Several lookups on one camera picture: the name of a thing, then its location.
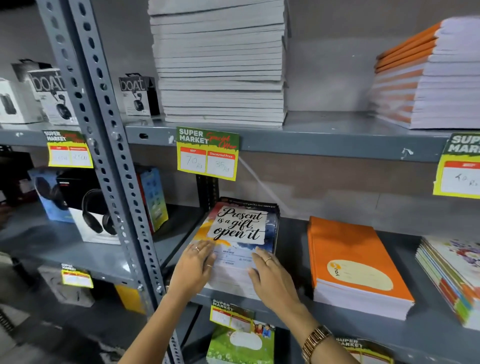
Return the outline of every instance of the blue product box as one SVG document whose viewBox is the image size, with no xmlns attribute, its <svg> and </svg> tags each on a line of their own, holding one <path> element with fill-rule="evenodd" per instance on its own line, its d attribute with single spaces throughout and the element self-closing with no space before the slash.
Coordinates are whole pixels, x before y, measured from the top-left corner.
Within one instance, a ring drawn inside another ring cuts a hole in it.
<svg viewBox="0 0 480 364">
<path fill-rule="evenodd" d="M 148 214 L 150 231 L 157 231 L 168 220 L 167 205 L 163 195 L 160 172 L 155 167 L 136 166 L 142 190 L 142 199 Z"/>
<path fill-rule="evenodd" d="M 57 176 L 65 170 L 66 168 L 40 167 L 29 170 L 28 174 L 48 218 L 73 223 L 72 215 L 57 184 Z"/>
</svg>

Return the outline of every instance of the gold watch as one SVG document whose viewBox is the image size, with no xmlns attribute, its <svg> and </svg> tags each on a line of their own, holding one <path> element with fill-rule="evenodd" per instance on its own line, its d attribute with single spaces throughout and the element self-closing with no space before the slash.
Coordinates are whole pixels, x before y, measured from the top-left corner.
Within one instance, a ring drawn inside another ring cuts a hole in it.
<svg viewBox="0 0 480 364">
<path fill-rule="evenodd" d="M 303 348 L 301 349 L 302 358 L 305 360 L 306 364 L 310 364 L 310 359 L 312 358 L 313 351 L 323 340 L 332 336 L 332 332 L 327 329 L 326 326 L 317 327 L 307 338 Z"/>
</svg>

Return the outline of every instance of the perforated metal post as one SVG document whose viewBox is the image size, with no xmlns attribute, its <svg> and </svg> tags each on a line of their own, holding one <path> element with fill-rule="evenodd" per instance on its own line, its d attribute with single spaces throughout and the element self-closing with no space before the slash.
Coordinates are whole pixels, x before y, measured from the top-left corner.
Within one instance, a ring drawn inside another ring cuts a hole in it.
<svg viewBox="0 0 480 364">
<path fill-rule="evenodd" d="M 93 88 L 98 100 L 105 129 L 113 151 L 113 157 L 120 173 L 124 195 L 130 207 L 139 246 L 142 250 L 146 269 L 152 283 L 152 291 L 159 303 L 165 292 L 160 265 L 155 253 L 148 217 L 142 201 L 140 186 L 135 174 L 126 132 L 120 118 L 120 112 L 113 92 L 112 80 L 103 52 L 102 41 L 90 0 L 69 0 L 79 40 Z M 170 351 L 175 364 L 183 364 L 180 343 L 174 332 L 170 340 Z"/>
<path fill-rule="evenodd" d="M 66 1 L 38 0 L 37 3 L 80 129 L 87 138 L 96 174 L 130 272 L 138 284 L 138 291 L 147 314 L 152 315 L 156 308 L 156 302 L 151 282 L 146 274 L 138 237 L 120 182 L 119 171 L 89 76 L 72 12 Z"/>
</svg>

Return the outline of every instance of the gray wall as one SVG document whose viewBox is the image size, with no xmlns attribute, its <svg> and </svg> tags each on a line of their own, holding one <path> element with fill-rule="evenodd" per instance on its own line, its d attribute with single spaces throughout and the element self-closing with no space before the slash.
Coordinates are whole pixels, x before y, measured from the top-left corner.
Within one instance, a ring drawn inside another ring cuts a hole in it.
<svg viewBox="0 0 480 364">
<path fill-rule="evenodd" d="M 478 0 L 290 0 L 288 52 L 290 110 L 363 110 L 375 56 L 448 16 L 480 13 Z M 147 1 L 96 0 L 114 82 L 125 72 L 155 75 Z M 18 58 L 53 62 L 36 8 L 0 13 L 0 76 Z M 37 164 L 42 148 L 31 149 Z M 195 177 L 176 171 L 175 149 L 132 146 L 134 159 L 157 165 L 167 200 L 198 205 Z M 480 202 L 432 196 L 436 166 L 354 158 L 242 152 L 242 158 L 285 204 L 282 215 L 309 215 L 372 225 L 379 230 L 476 238 Z M 237 182 L 221 193 L 273 201 L 239 166 Z"/>
</svg>

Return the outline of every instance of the green notebook cover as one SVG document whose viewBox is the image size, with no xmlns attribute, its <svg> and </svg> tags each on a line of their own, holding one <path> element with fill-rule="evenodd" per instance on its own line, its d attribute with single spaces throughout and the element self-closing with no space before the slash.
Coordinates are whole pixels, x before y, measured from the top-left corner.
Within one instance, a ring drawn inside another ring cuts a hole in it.
<svg viewBox="0 0 480 364">
<path fill-rule="evenodd" d="M 209 364 L 274 364 L 275 328 L 254 321 L 252 332 L 217 326 L 208 348 Z"/>
</svg>

